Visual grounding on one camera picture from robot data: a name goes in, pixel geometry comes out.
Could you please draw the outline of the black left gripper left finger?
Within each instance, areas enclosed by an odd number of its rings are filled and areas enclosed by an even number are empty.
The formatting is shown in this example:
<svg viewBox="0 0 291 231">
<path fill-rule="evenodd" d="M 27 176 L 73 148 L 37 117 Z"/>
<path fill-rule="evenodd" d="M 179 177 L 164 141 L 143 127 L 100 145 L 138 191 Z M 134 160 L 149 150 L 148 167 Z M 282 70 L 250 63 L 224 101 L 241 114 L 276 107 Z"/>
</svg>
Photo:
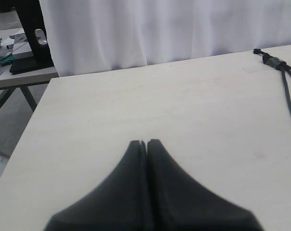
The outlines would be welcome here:
<svg viewBox="0 0 291 231">
<path fill-rule="evenodd" d="M 115 169 L 93 191 L 53 215 L 47 231 L 148 231 L 146 149 L 131 141 Z"/>
</svg>

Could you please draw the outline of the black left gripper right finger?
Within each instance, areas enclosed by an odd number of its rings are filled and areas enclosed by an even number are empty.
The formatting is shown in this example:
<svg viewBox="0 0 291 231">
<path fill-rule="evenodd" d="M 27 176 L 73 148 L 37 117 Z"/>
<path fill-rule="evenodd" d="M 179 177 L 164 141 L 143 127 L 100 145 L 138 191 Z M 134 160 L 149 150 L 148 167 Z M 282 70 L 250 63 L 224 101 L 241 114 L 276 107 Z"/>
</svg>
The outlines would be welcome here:
<svg viewBox="0 0 291 231">
<path fill-rule="evenodd" d="M 147 180 L 158 231 L 261 231 L 249 210 L 208 190 L 186 173 L 160 140 L 147 144 Z"/>
</svg>

